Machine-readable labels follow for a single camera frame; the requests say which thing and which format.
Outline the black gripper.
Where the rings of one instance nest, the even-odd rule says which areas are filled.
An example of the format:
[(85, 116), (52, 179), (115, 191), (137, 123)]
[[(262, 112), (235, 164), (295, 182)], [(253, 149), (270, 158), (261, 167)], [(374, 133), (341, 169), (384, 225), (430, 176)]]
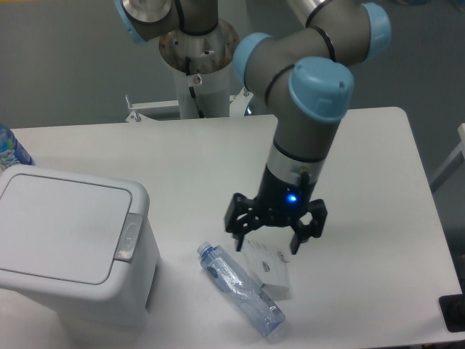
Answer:
[[(265, 167), (255, 199), (234, 193), (225, 214), (225, 230), (235, 239), (235, 251), (242, 250), (245, 235), (262, 226), (286, 227), (294, 231), (290, 249), (297, 254), (301, 244), (320, 238), (328, 210), (322, 199), (311, 201), (315, 182), (306, 170), (294, 175), (296, 182), (286, 182)], [(308, 224), (301, 218), (310, 214)]]

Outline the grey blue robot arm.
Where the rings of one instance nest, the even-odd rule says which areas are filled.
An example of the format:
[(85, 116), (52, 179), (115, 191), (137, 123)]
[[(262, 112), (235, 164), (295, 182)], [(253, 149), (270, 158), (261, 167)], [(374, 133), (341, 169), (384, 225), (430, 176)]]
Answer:
[(263, 226), (290, 227), (291, 251), (319, 237), (325, 203), (312, 199), (336, 131), (354, 89), (351, 65), (382, 53), (392, 37), (387, 13), (358, 1), (291, 1), (303, 29), (277, 39), (253, 33), (239, 39), (219, 17), (216, 1), (117, 1), (116, 10), (135, 42), (159, 40), (174, 72), (180, 116), (228, 116), (223, 72), (277, 117), (273, 143), (255, 198), (236, 193), (225, 229), (241, 246)]

